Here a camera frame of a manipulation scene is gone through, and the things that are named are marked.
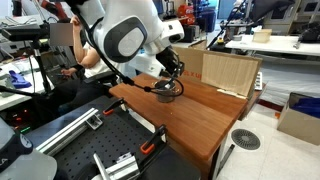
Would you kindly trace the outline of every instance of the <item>wooden tabletop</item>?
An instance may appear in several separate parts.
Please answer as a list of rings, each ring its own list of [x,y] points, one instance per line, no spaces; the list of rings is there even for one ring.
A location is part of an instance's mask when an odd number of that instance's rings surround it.
[[[141,74],[136,84],[152,86],[156,79]],[[160,103],[156,95],[119,84],[110,93],[124,97],[127,105],[155,126],[165,124],[168,135],[196,157],[209,160],[221,144],[247,101],[217,92],[216,88],[181,78],[182,96],[173,102]]]

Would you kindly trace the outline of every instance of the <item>floor drain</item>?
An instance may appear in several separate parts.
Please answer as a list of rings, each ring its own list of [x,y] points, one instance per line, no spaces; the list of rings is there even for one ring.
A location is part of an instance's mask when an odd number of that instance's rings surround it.
[[[260,147],[259,138],[252,132],[244,129],[232,131],[231,138],[238,146],[247,150],[256,150]]]

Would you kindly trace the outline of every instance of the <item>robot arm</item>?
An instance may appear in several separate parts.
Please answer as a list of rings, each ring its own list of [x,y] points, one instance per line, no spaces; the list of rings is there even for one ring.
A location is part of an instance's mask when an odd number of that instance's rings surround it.
[[[108,66],[110,60],[117,63],[130,61],[129,65],[134,68],[160,77],[166,67],[156,55],[171,51],[171,43],[184,37],[178,20],[162,22],[159,19],[152,0],[106,0],[106,13],[100,0],[66,2],[73,13],[80,16],[81,23],[87,25],[90,44],[99,49],[100,56]],[[141,48],[145,50],[144,54],[138,54]]]

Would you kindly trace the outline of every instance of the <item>light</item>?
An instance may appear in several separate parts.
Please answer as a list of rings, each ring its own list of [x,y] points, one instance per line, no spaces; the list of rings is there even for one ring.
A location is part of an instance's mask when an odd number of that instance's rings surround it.
[[[30,129],[30,127],[27,127],[27,128],[22,129],[20,132],[23,133],[23,132],[28,131],[29,129]]]

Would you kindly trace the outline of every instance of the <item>computer screen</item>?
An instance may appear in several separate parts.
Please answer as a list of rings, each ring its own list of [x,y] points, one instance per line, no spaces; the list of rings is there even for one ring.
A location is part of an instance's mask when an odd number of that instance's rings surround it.
[[[157,8],[158,14],[163,14],[163,0],[153,0],[154,5]]]

